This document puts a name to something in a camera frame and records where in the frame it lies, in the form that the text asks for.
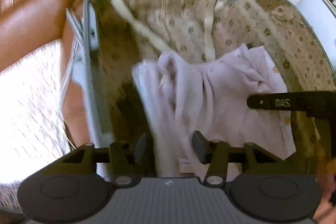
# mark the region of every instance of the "round black disc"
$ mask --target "round black disc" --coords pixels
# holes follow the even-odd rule
[[[17,196],[26,216],[43,223],[71,223],[99,212],[109,201],[110,185],[96,174],[37,173],[21,183]]]
[[[259,171],[259,175],[242,173],[231,183],[230,196],[242,211],[254,218],[277,222],[314,215],[321,200],[315,176],[288,172],[283,175],[281,171],[260,175]]]

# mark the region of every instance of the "pink garment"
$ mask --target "pink garment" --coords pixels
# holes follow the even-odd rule
[[[208,166],[198,161],[191,146],[195,130],[208,140],[231,146],[254,142],[282,159],[295,152],[291,127],[285,122],[290,112],[253,110],[246,103],[251,94],[287,92],[263,47],[249,50],[242,44],[202,64],[188,64],[176,52],[164,52],[157,62],[136,65],[132,74],[163,177],[181,176],[179,161],[184,160],[191,172],[204,179]]]

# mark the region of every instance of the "white quilted fabric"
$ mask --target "white quilted fabric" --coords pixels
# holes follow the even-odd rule
[[[68,153],[57,118],[60,43],[0,73],[0,184],[22,181]]]

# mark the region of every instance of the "suitcase strap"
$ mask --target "suitcase strap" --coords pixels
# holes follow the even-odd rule
[[[137,20],[130,9],[127,7],[124,0],[110,0],[113,8],[119,14],[121,18],[123,18],[126,22],[128,22],[132,28],[140,35],[147,38],[149,43],[157,49],[159,52],[167,52],[172,51],[167,43],[155,34],[152,30],[149,29],[145,24],[141,21]],[[206,15],[204,18],[204,53],[206,61],[213,61],[216,59],[215,55],[215,47],[213,44],[211,29],[213,25],[214,19],[214,8],[217,0],[209,0],[209,4],[206,9]]]

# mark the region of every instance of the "gray ribbed panel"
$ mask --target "gray ribbed panel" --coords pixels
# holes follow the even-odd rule
[[[222,190],[197,179],[142,179],[118,190],[106,207],[81,224],[261,224],[238,211]],[[313,224],[304,220],[300,224]]]

